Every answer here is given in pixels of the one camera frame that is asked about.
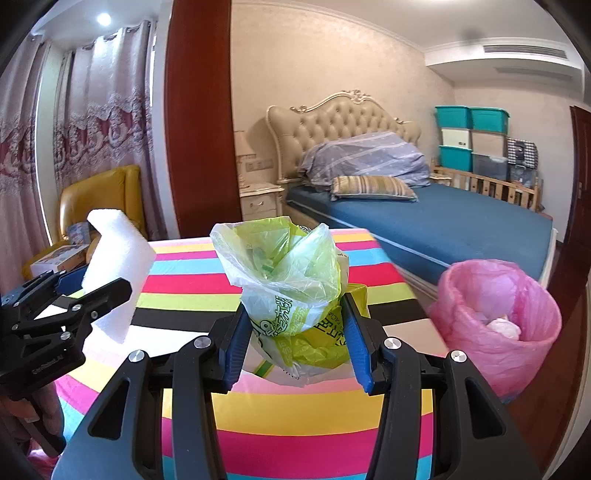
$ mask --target wooden bed rail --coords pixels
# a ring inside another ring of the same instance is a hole
[[[432,171],[436,176],[448,177],[432,177],[437,183],[443,183],[457,189],[470,190],[471,192],[480,193],[487,197],[520,205],[533,212],[538,211],[541,200],[541,182],[536,183],[533,189],[527,189],[522,185],[483,177],[469,171],[454,170],[453,168],[445,167],[433,167]]]

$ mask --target small box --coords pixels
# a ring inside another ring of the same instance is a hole
[[[31,264],[33,277],[42,273],[70,271],[86,261],[88,245],[64,245]]]
[[[455,170],[472,171],[472,150],[469,148],[439,146],[441,166]]]
[[[509,180],[521,183],[526,189],[534,188],[538,179],[538,171],[521,165],[509,165]]]
[[[442,128],[441,138],[445,147],[472,147],[470,130],[467,128]]]
[[[502,108],[472,107],[472,128],[487,132],[507,134],[509,131],[509,113]]]
[[[509,163],[505,157],[472,154],[472,171],[476,175],[497,180],[507,180]]]
[[[507,156],[507,136],[494,132],[472,131],[472,150],[489,157]]]
[[[436,106],[440,128],[472,128],[470,109],[467,106]]]

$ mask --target tissue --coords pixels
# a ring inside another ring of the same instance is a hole
[[[509,321],[506,315],[495,319],[487,325],[492,331],[500,333],[505,338],[511,340],[519,340],[521,336],[521,329],[515,323]]]

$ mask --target blue bed sheet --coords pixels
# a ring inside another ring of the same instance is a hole
[[[332,228],[366,228],[392,262],[437,284],[449,265],[471,258],[518,264],[536,280],[552,221],[517,205],[439,184],[414,189],[418,202],[330,201],[310,187],[289,190],[287,204]]]

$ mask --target curtain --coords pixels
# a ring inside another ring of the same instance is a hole
[[[58,191],[115,167],[141,170],[150,239],[165,237],[151,136],[149,21],[69,52],[62,64],[54,126]]]
[[[0,77],[0,290],[48,246],[35,175],[35,110],[48,43],[28,36]]]

